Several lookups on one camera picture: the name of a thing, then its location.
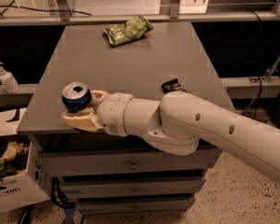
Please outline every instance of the pump bottle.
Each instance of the pump bottle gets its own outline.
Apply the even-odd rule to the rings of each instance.
[[[8,93],[16,93],[19,91],[20,86],[14,76],[6,71],[0,63],[0,82]]]

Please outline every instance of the green chip bag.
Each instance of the green chip bag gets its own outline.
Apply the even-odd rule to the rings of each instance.
[[[109,41],[113,46],[125,44],[139,39],[144,33],[153,29],[153,26],[142,16],[134,16],[125,24],[118,24],[105,28]]]

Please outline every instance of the hand sanitizer bottle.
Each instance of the hand sanitizer bottle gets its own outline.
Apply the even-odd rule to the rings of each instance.
[[[0,63],[0,82],[8,93],[16,93],[19,91],[20,86],[14,76],[6,71]]]

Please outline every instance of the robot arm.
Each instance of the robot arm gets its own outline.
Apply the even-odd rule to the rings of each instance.
[[[107,133],[133,134],[176,155],[194,152],[201,138],[280,185],[280,130],[189,93],[170,92],[160,102],[115,93],[99,104],[97,115]]]

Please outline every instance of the speckled floor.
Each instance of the speckled floor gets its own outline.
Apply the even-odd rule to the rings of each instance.
[[[7,1],[11,0],[1,0],[1,4]],[[265,110],[258,112],[258,119],[273,124]],[[280,224],[280,187],[233,156],[223,152],[206,178],[202,190],[195,196],[196,202],[187,211],[93,215],[86,216],[84,223]],[[21,211],[20,208],[0,214],[0,224],[18,223]],[[31,218],[34,224],[62,223],[64,213],[51,202],[38,203]],[[75,212],[75,222],[79,223],[81,218],[82,215]]]

